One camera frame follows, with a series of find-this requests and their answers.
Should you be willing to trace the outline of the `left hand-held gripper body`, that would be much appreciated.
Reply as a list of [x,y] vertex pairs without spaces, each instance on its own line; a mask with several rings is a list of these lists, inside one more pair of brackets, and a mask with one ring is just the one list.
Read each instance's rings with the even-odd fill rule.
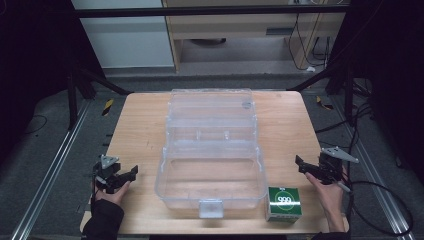
[[120,176],[121,164],[118,157],[101,155],[100,160],[93,166],[93,184],[99,189],[113,194],[113,182]]

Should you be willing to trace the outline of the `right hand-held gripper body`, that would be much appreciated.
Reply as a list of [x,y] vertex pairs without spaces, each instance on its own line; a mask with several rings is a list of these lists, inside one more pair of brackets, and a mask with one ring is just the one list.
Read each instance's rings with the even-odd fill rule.
[[340,149],[338,146],[322,148],[319,155],[319,167],[323,171],[321,182],[325,185],[342,179],[342,162],[358,163],[359,159]]

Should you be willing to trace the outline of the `green cardboard box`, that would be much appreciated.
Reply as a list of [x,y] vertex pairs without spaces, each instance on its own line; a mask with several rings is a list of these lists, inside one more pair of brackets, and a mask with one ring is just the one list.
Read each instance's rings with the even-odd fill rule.
[[267,221],[295,223],[302,217],[302,205],[297,188],[269,187],[265,201]]

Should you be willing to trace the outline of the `clear plastic storage box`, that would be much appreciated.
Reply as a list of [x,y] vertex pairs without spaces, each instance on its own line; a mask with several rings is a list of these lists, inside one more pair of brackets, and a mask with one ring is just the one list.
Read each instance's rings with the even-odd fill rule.
[[155,192],[168,208],[222,218],[267,195],[251,90],[174,89],[165,136]]

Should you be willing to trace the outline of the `person's left hand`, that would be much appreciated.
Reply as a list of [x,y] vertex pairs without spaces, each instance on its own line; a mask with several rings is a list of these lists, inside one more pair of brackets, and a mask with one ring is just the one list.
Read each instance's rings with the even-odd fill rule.
[[97,201],[99,200],[106,200],[111,203],[114,203],[118,206],[121,205],[122,199],[124,198],[125,194],[127,193],[131,182],[127,181],[118,191],[116,191],[113,194],[105,193],[103,190],[99,189],[98,187],[95,188],[95,199]]

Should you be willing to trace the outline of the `person's right hand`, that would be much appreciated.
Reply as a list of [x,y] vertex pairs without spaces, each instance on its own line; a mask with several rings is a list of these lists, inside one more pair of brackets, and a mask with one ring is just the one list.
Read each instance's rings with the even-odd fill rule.
[[324,185],[310,173],[305,174],[308,181],[315,187],[318,199],[323,207],[330,232],[345,232],[342,216],[343,190],[338,184]]

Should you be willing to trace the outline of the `yellow black striped tape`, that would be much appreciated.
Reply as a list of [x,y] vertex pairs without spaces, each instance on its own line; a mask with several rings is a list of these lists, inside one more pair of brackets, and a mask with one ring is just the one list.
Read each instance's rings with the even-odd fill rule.
[[334,109],[332,104],[325,103],[320,96],[316,96],[316,103],[326,110],[333,110]]
[[114,103],[114,99],[112,99],[112,98],[111,99],[108,99],[106,101],[105,106],[104,106],[104,108],[102,110],[102,113],[101,113],[102,116],[107,116],[108,115],[108,113],[110,112],[110,109],[111,109],[113,103]]

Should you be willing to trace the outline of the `black metal stand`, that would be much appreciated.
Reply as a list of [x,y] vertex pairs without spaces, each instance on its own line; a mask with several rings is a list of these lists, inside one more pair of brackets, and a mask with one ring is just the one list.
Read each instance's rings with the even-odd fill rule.
[[350,125],[353,125],[353,67],[351,63],[332,63],[320,73],[314,75],[297,86],[288,88],[288,91],[301,92],[318,81],[328,78],[329,82],[325,88],[329,94],[336,94],[344,89],[344,116]]
[[84,68],[73,67],[67,77],[69,130],[73,129],[76,126],[78,120],[76,93],[80,92],[84,99],[94,99],[96,96],[96,91],[91,84],[92,81],[99,83],[100,85],[112,90],[113,92],[119,95],[131,94],[131,91],[125,90],[113,84],[105,77],[101,77],[100,75],[95,74]]

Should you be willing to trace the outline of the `white cabinet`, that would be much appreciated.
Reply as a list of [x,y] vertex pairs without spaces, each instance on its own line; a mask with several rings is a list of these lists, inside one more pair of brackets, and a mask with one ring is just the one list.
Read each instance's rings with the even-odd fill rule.
[[[156,8],[161,0],[71,0],[76,10]],[[81,18],[103,69],[173,67],[165,18]]]

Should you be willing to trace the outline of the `light wooden desk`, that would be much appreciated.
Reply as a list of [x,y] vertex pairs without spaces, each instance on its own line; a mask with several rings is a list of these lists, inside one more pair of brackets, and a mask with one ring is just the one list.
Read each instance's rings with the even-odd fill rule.
[[[258,5],[336,5],[350,0],[162,0],[165,7],[258,6]],[[295,66],[307,68],[307,58],[319,37],[338,35],[344,13],[292,13],[169,16],[171,38],[218,39],[282,36],[286,39]]]

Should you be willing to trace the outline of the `aluminium floor rail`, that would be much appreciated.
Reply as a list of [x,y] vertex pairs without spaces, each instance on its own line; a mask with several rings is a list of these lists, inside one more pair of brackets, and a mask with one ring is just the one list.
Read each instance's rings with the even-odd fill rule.
[[[348,152],[351,153],[355,151],[356,156],[359,157],[358,164],[362,167],[367,177],[366,180],[355,180],[351,185],[367,185],[370,187],[390,225],[390,230],[379,228],[373,224],[368,218],[365,218],[360,213],[355,205],[352,205],[353,211],[364,223],[381,234],[391,236],[397,240],[416,240],[412,232],[414,219],[411,211],[405,202],[386,186],[375,166],[371,163],[368,152],[359,138],[357,128],[351,126],[344,116],[344,102],[340,98],[334,96],[331,96],[330,100],[333,103],[335,111],[339,114],[348,136],[351,138]],[[359,107],[358,111],[353,114],[354,121],[357,119],[357,115],[361,114],[362,110],[366,110],[366,108]]]
[[65,160],[74,144],[76,137],[86,119],[87,112],[91,106],[91,100],[83,100],[81,109],[77,112],[75,125],[66,132],[66,135],[57,150],[52,163],[50,164],[41,184],[39,185],[32,201],[25,214],[13,231],[10,240],[27,240],[31,230],[36,223],[41,210],[43,209],[53,185],[62,169]]

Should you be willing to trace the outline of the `black horizontal frame bar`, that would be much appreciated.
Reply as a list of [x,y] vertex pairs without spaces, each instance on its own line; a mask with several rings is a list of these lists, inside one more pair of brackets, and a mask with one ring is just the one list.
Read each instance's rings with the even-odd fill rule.
[[167,8],[126,8],[126,9],[82,9],[74,10],[79,18],[111,17],[156,17],[156,16],[207,16],[246,14],[292,14],[292,13],[341,13],[350,5],[258,5],[258,6],[203,6]]

